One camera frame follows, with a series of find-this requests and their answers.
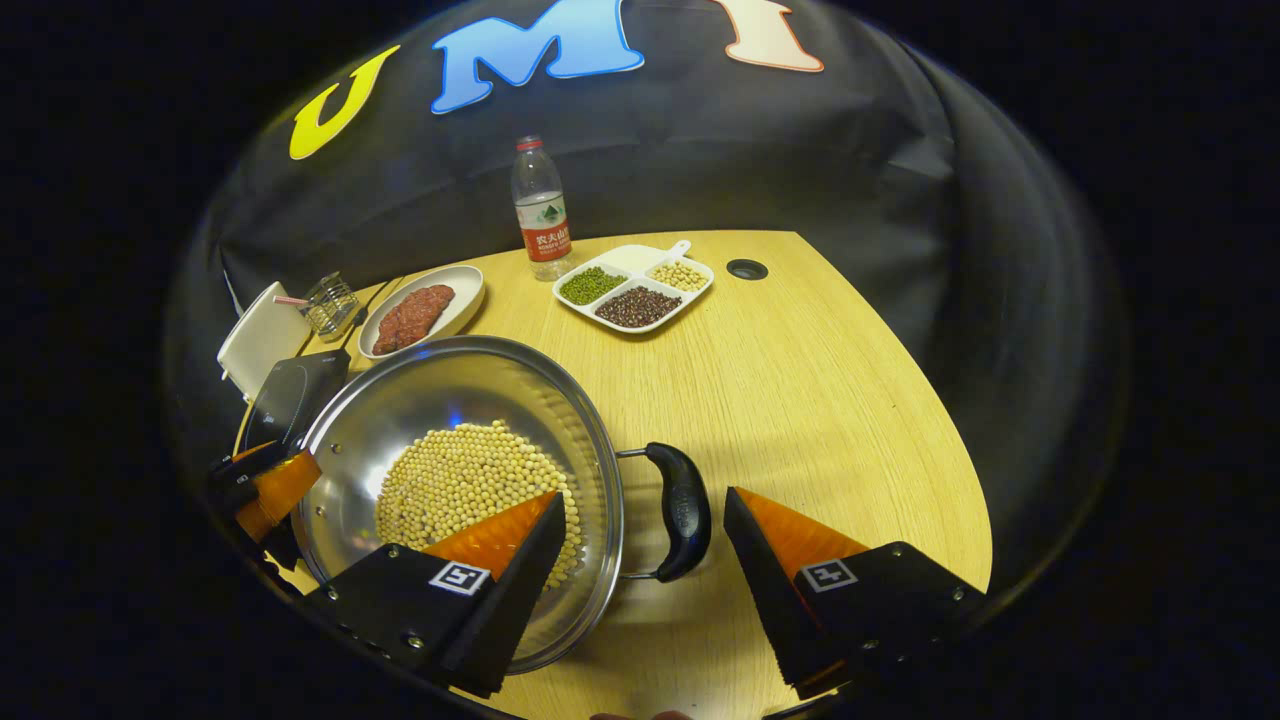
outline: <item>letter m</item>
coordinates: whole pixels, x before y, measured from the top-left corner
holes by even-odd
[[[553,41],[559,55],[547,67],[556,78],[634,70],[644,55],[627,47],[622,0],[559,0],[525,29],[500,18],[485,18],[435,41],[444,50],[444,81],[431,111],[443,115],[484,100],[493,83],[480,79],[477,63],[520,87],[534,77]]]

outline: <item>raw meat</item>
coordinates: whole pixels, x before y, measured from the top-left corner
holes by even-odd
[[[453,301],[453,288],[447,284],[433,284],[408,293],[378,324],[374,355],[394,352],[426,337]]]

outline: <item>black pot handle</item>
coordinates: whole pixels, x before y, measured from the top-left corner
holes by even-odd
[[[625,450],[617,455],[644,455],[662,471],[662,521],[671,538],[671,550],[657,570],[622,578],[669,583],[696,568],[707,556],[707,547],[712,542],[712,505],[707,500],[703,474],[687,455],[660,442],[650,442],[643,450]]]

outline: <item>plate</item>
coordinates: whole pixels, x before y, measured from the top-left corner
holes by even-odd
[[[383,318],[401,304],[402,300],[408,297],[415,290],[422,290],[424,287],[431,287],[433,284],[447,284],[453,288],[453,301],[449,306],[440,313],[440,316],[435,319],[435,324],[426,333],[426,337],[419,340],[412,345],[406,345],[399,350],[387,352],[384,355],[374,354],[374,345],[378,342],[378,325],[381,324]],[[454,336],[461,331],[467,322],[475,316],[476,310],[480,309],[480,301],[484,300],[484,273],[480,268],[474,268],[471,265],[453,265],[449,268],[442,268],[439,270],[431,270],[430,273],[407,283],[404,287],[397,290],[384,300],[376,310],[369,314],[369,319],[365,320],[365,325],[360,331],[360,354],[369,357],[374,363],[381,363],[388,357],[394,357],[397,352],[404,352],[411,347],[416,347],[428,342],[430,340],[438,340],[442,337]]]
[[[586,263],[582,263],[572,272],[570,272],[561,279],[556,281],[556,284],[552,286],[552,295],[556,296],[556,300],[563,302],[566,307],[571,307],[581,313],[582,315],[586,315],[588,318],[595,320],[596,323],[613,328],[620,333],[640,334],[654,331],[666,324],[667,320],[671,320],[676,315],[684,313],[686,307],[689,307],[690,305],[694,304],[695,300],[701,297],[701,295],[707,292],[708,288],[712,287],[712,283],[716,282],[716,273],[710,268],[703,265],[696,260],[690,260],[689,258],[685,258],[685,252],[689,252],[690,247],[692,247],[692,243],[690,243],[687,240],[681,240],[676,245],[671,246],[671,250],[660,250],[658,247],[649,247],[648,245],[621,245],[618,247],[614,247],[613,250],[609,250],[608,252],[602,252],[596,255],[595,258],[588,260]],[[669,284],[660,283],[649,277],[649,273],[652,273],[654,269],[657,269],[660,265],[666,265],[668,263],[681,263],[689,265],[695,270],[698,270],[699,273],[707,275],[707,282],[703,283],[703,287],[698,288],[694,292],[685,292],[682,290],[676,290]],[[566,282],[572,279],[579,273],[588,270],[590,268],[599,268],[611,275],[623,275],[627,279],[623,281],[622,284],[620,284],[618,287],[611,290],[609,292],[605,292],[604,295],[596,297],[595,300],[588,302],[586,305],[576,305],[572,301],[566,300],[559,293],[561,287],[563,287]],[[614,297],[622,295],[623,292],[627,292],[628,290],[636,287],[653,290],[655,292],[660,292],[669,297],[678,297],[682,300],[682,302],[675,310],[667,313],[658,320],[649,323],[648,325],[641,325],[639,328],[623,328],[622,325],[614,324],[595,314],[595,310],[600,305],[604,305],[609,300],[613,300]]]

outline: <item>soybean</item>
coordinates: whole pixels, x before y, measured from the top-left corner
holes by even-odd
[[[549,455],[512,433],[502,420],[488,425],[460,423],[452,430],[430,430],[408,445],[383,478],[374,506],[378,537],[421,551],[550,489],[535,487],[515,471],[492,470],[526,464],[550,473],[559,480],[554,489],[564,496],[566,544],[543,589],[558,587],[579,565],[579,542],[572,542],[582,536],[573,498],[576,483]]]
[[[685,292],[696,292],[698,288],[707,284],[707,275],[684,263],[659,265],[649,273],[649,277]]]

